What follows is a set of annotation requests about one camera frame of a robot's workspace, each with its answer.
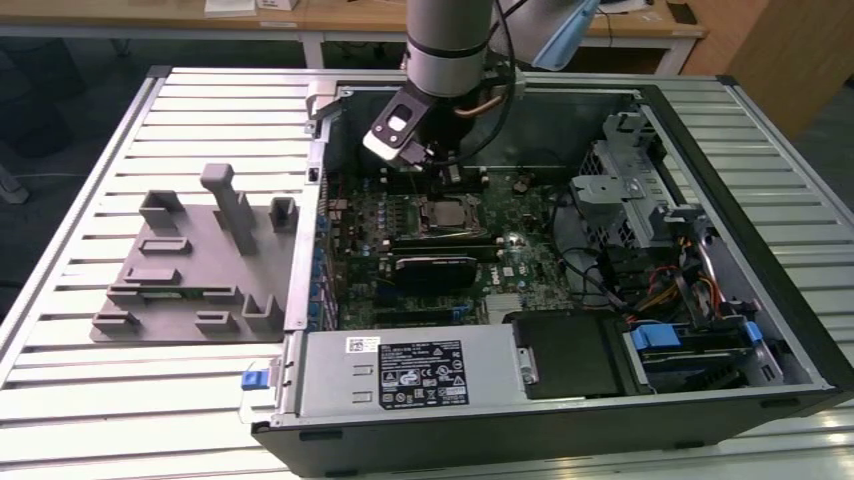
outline side panel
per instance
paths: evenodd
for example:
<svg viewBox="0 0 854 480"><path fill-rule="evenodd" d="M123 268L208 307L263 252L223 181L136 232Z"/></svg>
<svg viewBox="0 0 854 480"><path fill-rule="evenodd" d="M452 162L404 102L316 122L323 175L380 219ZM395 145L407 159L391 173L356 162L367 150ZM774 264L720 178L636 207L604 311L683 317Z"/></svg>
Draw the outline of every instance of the side panel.
<svg viewBox="0 0 854 480"><path fill-rule="evenodd" d="M256 424L252 436L299 476L339 476L699 447L831 396L431 419L323 430L271 430Z"/></svg>

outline metal workbench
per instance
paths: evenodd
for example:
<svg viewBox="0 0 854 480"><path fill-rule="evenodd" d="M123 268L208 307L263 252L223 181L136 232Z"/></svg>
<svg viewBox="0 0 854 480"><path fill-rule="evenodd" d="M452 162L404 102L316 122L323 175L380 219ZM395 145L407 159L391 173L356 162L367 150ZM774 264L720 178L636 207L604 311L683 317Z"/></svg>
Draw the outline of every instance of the metal workbench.
<svg viewBox="0 0 854 480"><path fill-rule="evenodd" d="M89 322L143 224L148 189L212 203L197 173L215 157L233 165L235 188L252 204L285 192L299 198L316 148L304 99L317 79L346 84L402 75L180 68L145 80L0 328L4 478L295 478L243 423L247 411L271 410L272 396L247 399L239 388L240 373L280 346L93 344ZM538 74L528 86L538 81L632 84L639 77ZM736 86L714 78L655 83L853 358L851 213ZM687 182L675 178L690 200ZM712 447L375 478L851 478L851 406L777 421Z"/></svg>

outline blue latch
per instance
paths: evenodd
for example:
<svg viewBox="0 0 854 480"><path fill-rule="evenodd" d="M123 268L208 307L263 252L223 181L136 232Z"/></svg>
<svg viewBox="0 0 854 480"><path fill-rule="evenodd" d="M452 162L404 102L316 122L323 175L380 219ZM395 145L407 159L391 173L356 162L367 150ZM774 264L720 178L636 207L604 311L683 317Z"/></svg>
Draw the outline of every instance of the blue latch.
<svg viewBox="0 0 854 480"><path fill-rule="evenodd" d="M330 222L323 215L317 215L317 231L326 233L330 227Z"/></svg>
<svg viewBox="0 0 854 480"><path fill-rule="evenodd" d="M251 370L243 372L240 377L240 389L247 392L249 390L264 390L269 388L269 370Z"/></svg>
<svg viewBox="0 0 854 480"><path fill-rule="evenodd" d="M317 302L308 303L308 316L316 317L320 315L320 304Z"/></svg>
<svg viewBox="0 0 854 480"><path fill-rule="evenodd" d="M656 323L640 325L631 332L631 341L638 350L647 348L678 347L682 345L672 325Z"/></svg>
<svg viewBox="0 0 854 480"><path fill-rule="evenodd" d="M744 330L747 331L747 338L754 345L762 341L762 331L757 322L744 323Z"/></svg>

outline white label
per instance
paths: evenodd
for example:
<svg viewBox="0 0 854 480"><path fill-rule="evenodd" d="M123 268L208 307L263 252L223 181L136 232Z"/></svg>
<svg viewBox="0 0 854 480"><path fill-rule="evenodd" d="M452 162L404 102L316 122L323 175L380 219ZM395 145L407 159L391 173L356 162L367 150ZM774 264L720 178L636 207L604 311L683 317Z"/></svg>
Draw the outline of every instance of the white label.
<svg viewBox="0 0 854 480"><path fill-rule="evenodd" d="M688 32L688 31L676 30L672 32L672 36L674 37L702 37L703 32Z"/></svg>
<svg viewBox="0 0 854 480"><path fill-rule="evenodd" d="M140 292L140 296L143 298L173 298L176 300L184 298L177 292Z"/></svg>
<svg viewBox="0 0 854 480"><path fill-rule="evenodd" d="M466 387L448 387L444 389L446 395L466 395Z"/></svg>
<svg viewBox="0 0 854 480"><path fill-rule="evenodd" d="M293 22L260 22L264 28L296 28Z"/></svg>
<svg viewBox="0 0 854 480"><path fill-rule="evenodd" d="M379 337L347 337L347 353L376 353Z"/></svg>

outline desk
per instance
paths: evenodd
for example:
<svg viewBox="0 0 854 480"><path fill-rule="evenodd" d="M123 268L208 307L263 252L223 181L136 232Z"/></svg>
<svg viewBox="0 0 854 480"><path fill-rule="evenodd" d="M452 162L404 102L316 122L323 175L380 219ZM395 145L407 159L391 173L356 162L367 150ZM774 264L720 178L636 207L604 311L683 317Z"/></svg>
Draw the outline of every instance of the desk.
<svg viewBox="0 0 854 480"><path fill-rule="evenodd" d="M655 73L675 75L704 34L702 26L676 23L658 0L643 12L611 15L610 30L606 18L596 18L582 46L666 50ZM5 0L0 35L296 40L308 68L323 68L323 42L406 41L406 2L301 0L289 12L259 10L255 17L204 18L204 0Z"/></svg>

